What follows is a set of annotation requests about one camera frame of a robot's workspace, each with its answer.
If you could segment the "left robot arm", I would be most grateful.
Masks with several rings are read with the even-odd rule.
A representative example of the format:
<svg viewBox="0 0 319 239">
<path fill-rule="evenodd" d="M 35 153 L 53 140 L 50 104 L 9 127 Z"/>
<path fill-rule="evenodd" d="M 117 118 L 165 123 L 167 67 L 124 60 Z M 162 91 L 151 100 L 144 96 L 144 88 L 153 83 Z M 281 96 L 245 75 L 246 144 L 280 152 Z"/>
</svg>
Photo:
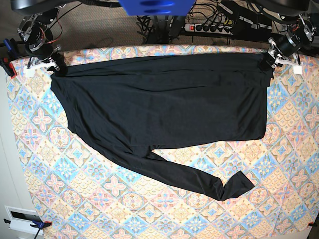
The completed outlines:
<svg viewBox="0 0 319 239">
<path fill-rule="evenodd" d="M 317 28 L 301 14 L 296 20 L 288 22 L 275 18 L 263 9 L 260 9 L 260 12 L 272 21 L 286 25 L 287 32 L 277 40 L 272 37 L 268 39 L 269 48 L 264 53 L 259 68 L 262 71 L 269 71 L 276 67 L 290 65 L 297 71 L 302 70 L 298 50 L 309 47 L 313 43 Z"/>
</svg>

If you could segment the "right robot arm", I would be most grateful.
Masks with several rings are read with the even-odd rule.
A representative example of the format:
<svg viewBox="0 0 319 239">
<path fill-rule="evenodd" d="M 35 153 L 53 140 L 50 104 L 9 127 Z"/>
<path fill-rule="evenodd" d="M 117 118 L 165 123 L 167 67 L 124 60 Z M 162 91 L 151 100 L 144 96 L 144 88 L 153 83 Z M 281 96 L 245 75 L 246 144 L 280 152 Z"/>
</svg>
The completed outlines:
<svg viewBox="0 0 319 239">
<path fill-rule="evenodd" d="M 17 32 L 24 49 L 30 57 L 26 70 L 31 72 L 36 68 L 45 68 L 56 74 L 65 74 L 66 63 L 64 56 L 59 53 L 60 45 L 55 45 L 58 38 L 53 37 L 50 24 L 59 22 L 59 12 L 62 6 L 52 10 L 24 17 Z"/>
</svg>

